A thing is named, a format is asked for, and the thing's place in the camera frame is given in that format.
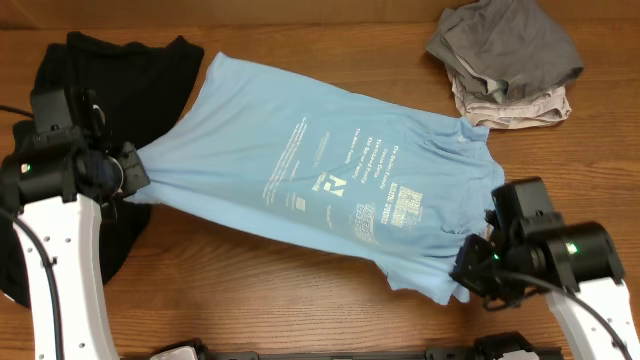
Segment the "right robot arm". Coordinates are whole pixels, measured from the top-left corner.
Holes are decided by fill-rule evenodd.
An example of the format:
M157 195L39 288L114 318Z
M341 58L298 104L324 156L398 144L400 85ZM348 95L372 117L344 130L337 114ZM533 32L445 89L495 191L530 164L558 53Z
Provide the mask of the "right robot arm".
M625 270L607 230L566 224L539 177L506 183L491 198L493 230L466 238L451 278L488 311L544 296L577 359L638 358Z

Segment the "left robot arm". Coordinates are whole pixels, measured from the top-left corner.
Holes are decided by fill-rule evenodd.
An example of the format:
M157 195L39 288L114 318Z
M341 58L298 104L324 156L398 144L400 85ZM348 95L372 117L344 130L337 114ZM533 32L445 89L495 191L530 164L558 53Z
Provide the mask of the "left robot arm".
M101 208L150 179L131 143L105 140L94 92L34 92L31 106L32 148L1 165L1 214L23 252L35 356L115 359L100 269Z

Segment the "light blue t-shirt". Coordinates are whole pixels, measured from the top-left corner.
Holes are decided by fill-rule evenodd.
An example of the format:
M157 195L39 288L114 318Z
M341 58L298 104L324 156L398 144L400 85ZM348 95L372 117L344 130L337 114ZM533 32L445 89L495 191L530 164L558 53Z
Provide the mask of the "light blue t-shirt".
M505 179L489 131L218 54L190 111L140 152L162 204L230 228L368 259L445 305L466 237Z

